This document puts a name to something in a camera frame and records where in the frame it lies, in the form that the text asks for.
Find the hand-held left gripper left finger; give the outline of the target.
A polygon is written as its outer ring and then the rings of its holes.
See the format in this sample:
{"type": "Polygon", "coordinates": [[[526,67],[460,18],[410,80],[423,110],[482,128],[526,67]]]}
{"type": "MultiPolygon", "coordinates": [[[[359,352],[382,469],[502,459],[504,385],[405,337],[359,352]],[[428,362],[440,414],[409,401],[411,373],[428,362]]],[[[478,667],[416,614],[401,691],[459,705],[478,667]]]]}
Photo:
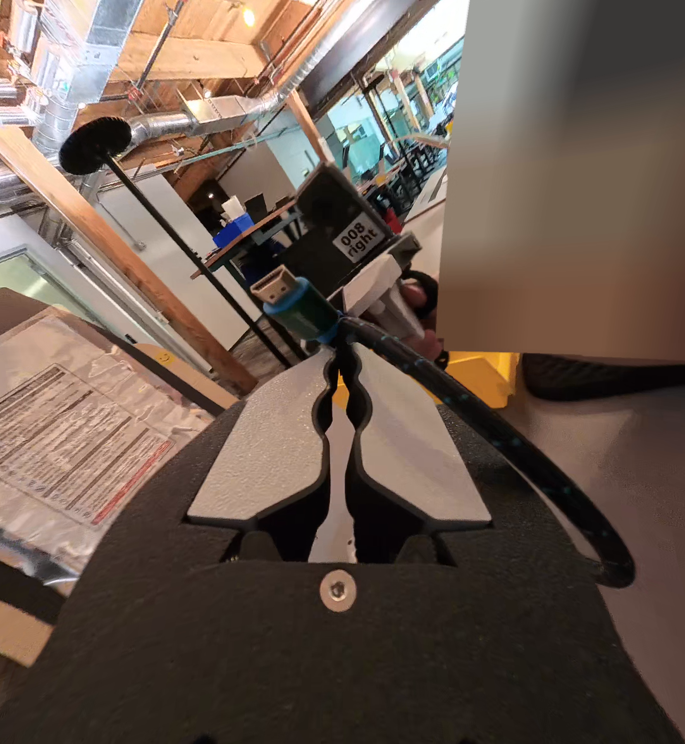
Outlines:
{"type": "Polygon", "coordinates": [[[335,352],[320,348],[253,394],[222,445],[187,521],[264,532],[282,560],[307,560],[329,514],[335,352]]]}

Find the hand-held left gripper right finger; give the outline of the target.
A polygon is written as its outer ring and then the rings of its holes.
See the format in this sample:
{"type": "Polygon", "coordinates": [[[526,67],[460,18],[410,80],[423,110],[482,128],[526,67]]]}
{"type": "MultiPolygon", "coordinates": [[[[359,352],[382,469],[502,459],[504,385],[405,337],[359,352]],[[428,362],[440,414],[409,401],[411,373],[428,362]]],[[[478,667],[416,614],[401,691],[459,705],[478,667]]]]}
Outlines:
{"type": "Polygon", "coordinates": [[[341,353],[355,429],[345,476],[357,562],[395,562],[407,541],[489,528],[492,518],[435,400],[361,343],[341,353]]]}

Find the person's right hand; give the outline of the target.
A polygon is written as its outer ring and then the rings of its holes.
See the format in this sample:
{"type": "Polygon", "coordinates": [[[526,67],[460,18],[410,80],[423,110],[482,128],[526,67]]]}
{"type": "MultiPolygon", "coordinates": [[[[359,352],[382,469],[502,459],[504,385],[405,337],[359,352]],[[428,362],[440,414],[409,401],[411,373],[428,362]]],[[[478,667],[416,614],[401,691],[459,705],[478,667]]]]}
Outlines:
{"type": "Polygon", "coordinates": [[[423,358],[431,360],[437,367],[446,370],[449,353],[444,348],[442,339],[436,336],[437,304],[439,295],[438,281],[424,272],[409,270],[401,285],[401,295],[405,303],[418,318],[422,337],[408,336],[404,343],[410,346],[423,358]]]}

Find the wooden desk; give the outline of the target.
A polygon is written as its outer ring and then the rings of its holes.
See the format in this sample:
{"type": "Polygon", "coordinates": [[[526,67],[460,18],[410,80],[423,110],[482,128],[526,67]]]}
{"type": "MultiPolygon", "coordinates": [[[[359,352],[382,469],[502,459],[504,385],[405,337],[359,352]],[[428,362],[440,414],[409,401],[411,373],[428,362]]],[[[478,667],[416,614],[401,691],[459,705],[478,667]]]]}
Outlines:
{"type": "Polygon", "coordinates": [[[240,284],[248,286],[248,280],[257,277],[256,269],[269,261],[263,257],[264,251],[276,256],[302,234],[303,224],[296,200],[291,199],[234,237],[226,246],[217,247],[203,263],[212,273],[226,268],[240,284]]]}

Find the blue box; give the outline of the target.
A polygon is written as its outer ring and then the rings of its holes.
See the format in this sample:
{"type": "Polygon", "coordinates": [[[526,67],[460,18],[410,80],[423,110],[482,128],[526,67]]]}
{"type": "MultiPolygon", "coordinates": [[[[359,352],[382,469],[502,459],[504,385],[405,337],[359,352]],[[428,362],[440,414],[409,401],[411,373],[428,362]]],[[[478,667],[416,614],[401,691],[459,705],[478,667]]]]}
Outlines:
{"type": "Polygon", "coordinates": [[[249,231],[255,226],[253,218],[246,212],[239,215],[238,218],[233,219],[226,223],[226,226],[221,228],[217,235],[214,236],[213,241],[217,249],[226,248],[232,241],[240,237],[244,232],[249,231]]]}

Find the yellow plastic bin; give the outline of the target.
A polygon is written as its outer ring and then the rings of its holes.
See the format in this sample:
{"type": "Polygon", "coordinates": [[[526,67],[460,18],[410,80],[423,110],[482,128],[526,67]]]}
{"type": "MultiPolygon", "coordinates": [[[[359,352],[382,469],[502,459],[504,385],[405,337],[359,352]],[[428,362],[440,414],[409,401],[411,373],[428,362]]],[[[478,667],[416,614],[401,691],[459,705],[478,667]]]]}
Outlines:
{"type": "Polygon", "coordinates": [[[505,408],[516,390],[521,355],[510,352],[451,351],[446,372],[490,408],[505,408]]]}

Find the black textured pad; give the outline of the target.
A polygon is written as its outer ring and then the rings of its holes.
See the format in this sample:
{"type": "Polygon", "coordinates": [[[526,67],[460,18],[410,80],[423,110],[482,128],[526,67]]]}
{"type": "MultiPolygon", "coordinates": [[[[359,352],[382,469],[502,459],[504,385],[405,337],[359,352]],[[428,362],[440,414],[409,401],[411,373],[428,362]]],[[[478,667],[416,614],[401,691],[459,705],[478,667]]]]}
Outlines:
{"type": "Polygon", "coordinates": [[[685,364],[617,365],[530,353],[522,355],[520,368],[528,393],[552,403],[602,400],[685,385],[685,364]]]}

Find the plastic wrapped panel on board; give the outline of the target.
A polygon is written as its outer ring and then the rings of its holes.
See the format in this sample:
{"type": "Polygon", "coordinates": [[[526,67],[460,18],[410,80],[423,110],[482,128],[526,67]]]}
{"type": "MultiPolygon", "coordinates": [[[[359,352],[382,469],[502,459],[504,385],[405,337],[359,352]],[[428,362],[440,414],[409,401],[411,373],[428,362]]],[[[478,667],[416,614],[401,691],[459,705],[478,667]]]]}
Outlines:
{"type": "Polygon", "coordinates": [[[0,655],[30,667],[112,522],[238,398],[0,289],[0,655]]]}

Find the black pole stand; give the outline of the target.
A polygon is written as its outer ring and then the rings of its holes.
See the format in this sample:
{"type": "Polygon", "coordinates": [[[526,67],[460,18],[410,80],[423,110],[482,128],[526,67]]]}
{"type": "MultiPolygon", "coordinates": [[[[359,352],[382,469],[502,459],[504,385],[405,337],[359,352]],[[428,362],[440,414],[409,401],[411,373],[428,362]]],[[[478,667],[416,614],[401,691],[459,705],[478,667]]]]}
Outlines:
{"type": "Polygon", "coordinates": [[[172,239],[180,251],[189,258],[199,274],[224,298],[250,330],[258,337],[277,361],[285,368],[292,363],[279,351],[260,326],[245,312],[244,308],[203,264],[199,255],[182,239],[171,224],[161,215],[154,204],[143,194],[136,183],[116,163],[115,157],[122,154],[131,143],[131,127],[119,117],[100,117],[71,133],[59,152],[62,168],[75,176],[85,176],[102,167],[108,167],[118,181],[150,214],[160,228],[172,239]]]}

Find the silver ventilation duct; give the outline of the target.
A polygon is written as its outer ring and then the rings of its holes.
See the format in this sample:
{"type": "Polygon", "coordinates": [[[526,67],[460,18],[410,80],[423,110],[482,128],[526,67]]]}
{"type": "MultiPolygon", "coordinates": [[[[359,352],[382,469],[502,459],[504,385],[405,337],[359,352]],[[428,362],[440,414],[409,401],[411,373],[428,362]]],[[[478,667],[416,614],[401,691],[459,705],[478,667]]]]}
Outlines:
{"type": "MultiPolygon", "coordinates": [[[[40,60],[27,79],[32,87],[17,107],[0,107],[0,135],[31,146],[24,164],[60,169],[59,152],[73,133],[79,103],[94,103],[104,91],[105,73],[115,70],[115,53],[125,49],[142,2],[96,2],[79,11],[74,2],[52,2],[39,23],[40,60]]],[[[273,86],[258,97],[219,96],[183,100],[180,110],[150,113],[126,121],[124,152],[169,135],[213,135],[237,129],[280,109],[368,7],[368,2],[323,2],[303,44],[275,71],[273,86]]],[[[16,90],[0,79],[0,99],[16,90]]]]}

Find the wooden support post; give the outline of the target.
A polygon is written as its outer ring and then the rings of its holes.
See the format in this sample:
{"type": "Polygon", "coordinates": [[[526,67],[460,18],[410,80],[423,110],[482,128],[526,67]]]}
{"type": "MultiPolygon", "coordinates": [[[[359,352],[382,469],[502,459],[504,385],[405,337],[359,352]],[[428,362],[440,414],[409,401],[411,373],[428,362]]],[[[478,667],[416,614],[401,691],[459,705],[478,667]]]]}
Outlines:
{"type": "Polygon", "coordinates": [[[242,394],[257,379],[213,336],[178,296],[127,246],[96,209],[39,152],[17,126],[0,126],[0,158],[31,190],[89,243],[103,253],[152,304],[172,328],[242,394]]]}

